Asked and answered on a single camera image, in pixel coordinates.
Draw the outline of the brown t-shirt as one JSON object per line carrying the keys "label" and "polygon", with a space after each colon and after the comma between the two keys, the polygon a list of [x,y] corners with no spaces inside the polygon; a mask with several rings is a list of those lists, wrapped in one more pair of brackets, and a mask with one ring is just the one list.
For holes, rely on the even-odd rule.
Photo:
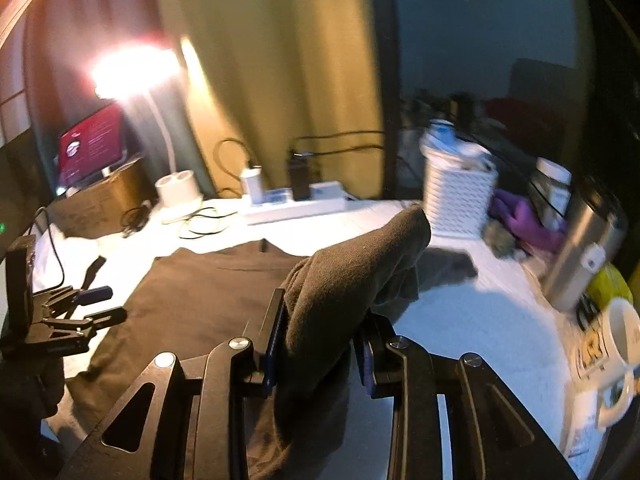
{"label": "brown t-shirt", "polygon": [[250,402],[248,474],[317,478],[343,441],[356,328],[370,308],[416,299],[416,262],[430,238],[423,210],[411,207],[307,258],[260,240],[157,259],[126,300],[126,321],[67,383],[78,422],[96,426],[157,353],[196,358],[257,327],[282,288],[286,360],[273,396]]}

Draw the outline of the brown cardboard box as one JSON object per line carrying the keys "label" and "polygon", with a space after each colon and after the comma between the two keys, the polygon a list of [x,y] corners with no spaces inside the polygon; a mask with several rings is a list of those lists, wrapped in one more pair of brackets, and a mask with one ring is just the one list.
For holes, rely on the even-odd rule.
{"label": "brown cardboard box", "polygon": [[144,159],[138,157],[88,188],[58,198],[48,211],[65,236],[99,238],[120,232],[124,214],[155,197]]}

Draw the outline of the red laptop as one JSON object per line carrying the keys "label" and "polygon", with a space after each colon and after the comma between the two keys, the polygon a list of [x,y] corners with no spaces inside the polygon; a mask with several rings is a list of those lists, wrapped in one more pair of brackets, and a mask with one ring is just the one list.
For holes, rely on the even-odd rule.
{"label": "red laptop", "polygon": [[110,104],[58,137],[58,185],[75,186],[124,156],[122,110]]}

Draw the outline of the white power strip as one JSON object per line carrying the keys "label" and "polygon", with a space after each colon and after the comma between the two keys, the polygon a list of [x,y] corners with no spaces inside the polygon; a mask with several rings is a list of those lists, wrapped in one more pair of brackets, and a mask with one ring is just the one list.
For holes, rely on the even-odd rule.
{"label": "white power strip", "polygon": [[311,196],[293,200],[290,188],[275,188],[262,196],[261,204],[253,204],[244,195],[239,206],[240,216],[247,224],[262,224],[292,220],[320,214],[335,214],[346,209],[347,197],[340,182],[320,182],[310,186]]}

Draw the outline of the white USB charger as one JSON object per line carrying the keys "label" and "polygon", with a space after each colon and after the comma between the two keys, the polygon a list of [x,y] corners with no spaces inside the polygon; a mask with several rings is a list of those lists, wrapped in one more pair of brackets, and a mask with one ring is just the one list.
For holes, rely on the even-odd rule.
{"label": "white USB charger", "polygon": [[264,201],[264,188],[262,187],[262,167],[254,166],[244,168],[240,174],[243,194],[253,205],[260,205]]}

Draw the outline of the purple cloth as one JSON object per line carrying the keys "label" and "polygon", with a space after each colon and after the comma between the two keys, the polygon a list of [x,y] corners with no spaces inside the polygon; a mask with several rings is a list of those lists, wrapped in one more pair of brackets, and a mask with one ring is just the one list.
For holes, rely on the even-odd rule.
{"label": "purple cloth", "polygon": [[564,244],[564,233],[543,226],[529,199],[524,196],[496,188],[492,193],[488,212],[518,240],[529,246],[557,252]]}

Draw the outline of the white perforated plastic basket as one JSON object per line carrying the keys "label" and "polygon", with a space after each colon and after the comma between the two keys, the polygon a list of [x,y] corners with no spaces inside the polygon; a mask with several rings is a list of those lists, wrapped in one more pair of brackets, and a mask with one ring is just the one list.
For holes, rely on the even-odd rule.
{"label": "white perforated plastic basket", "polygon": [[441,237],[480,237],[498,172],[490,151],[457,137],[452,122],[433,119],[420,140],[423,209]]}

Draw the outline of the black power adapter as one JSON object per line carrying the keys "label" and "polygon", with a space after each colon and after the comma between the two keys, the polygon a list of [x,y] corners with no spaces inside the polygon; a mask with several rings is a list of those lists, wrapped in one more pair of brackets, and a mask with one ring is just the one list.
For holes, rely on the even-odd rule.
{"label": "black power adapter", "polygon": [[307,159],[304,155],[290,153],[288,159],[288,177],[293,200],[309,200],[311,198],[310,173]]}

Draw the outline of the white desk lamp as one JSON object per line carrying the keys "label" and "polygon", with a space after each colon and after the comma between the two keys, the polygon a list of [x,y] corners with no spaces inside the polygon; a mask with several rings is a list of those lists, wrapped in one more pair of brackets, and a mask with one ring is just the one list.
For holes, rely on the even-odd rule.
{"label": "white desk lamp", "polygon": [[174,141],[152,92],[180,73],[175,53],[154,44],[125,44],[101,54],[90,70],[94,93],[102,100],[125,103],[142,98],[164,141],[169,172],[154,183],[164,209],[200,206],[203,194],[192,170],[178,170]]}

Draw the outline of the white cartoon mug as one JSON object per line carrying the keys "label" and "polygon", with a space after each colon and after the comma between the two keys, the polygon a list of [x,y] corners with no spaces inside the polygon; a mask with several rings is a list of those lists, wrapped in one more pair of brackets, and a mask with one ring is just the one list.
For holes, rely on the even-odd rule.
{"label": "white cartoon mug", "polygon": [[639,315],[622,297],[613,298],[582,334],[570,354],[570,374],[579,392],[605,394],[622,385],[617,399],[601,400],[596,425],[604,431],[619,422],[636,395],[639,366]]}

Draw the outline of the white-lidded jar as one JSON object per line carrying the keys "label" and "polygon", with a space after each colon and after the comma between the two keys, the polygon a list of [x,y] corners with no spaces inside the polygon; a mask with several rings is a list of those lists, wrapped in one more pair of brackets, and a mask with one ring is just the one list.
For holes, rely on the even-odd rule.
{"label": "white-lidded jar", "polygon": [[551,231],[564,226],[564,216],[570,202],[572,174],[552,160],[538,157],[530,177],[528,192],[540,223]]}

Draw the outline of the stainless steel tumbler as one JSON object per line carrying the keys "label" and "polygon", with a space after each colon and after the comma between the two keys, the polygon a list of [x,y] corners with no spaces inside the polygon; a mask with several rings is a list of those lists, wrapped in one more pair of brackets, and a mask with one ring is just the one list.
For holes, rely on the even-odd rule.
{"label": "stainless steel tumbler", "polygon": [[628,221],[618,198],[595,177],[583,178],[568,205],[564,243],[541,279],[541,292],[555,310],[577,306],[593,277],[611,262]]}

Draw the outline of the yellow curtain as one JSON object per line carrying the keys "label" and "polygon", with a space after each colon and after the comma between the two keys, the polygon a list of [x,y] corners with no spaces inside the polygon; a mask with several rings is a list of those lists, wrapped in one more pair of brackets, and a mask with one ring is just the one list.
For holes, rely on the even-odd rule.
{"label": "yellow curtain", "polygon": [[291,148],[361,198],[383,191],[383,113],[371,0],[158,0],[186,69],[186,110],[213,184],[247,159],[288,184]]}

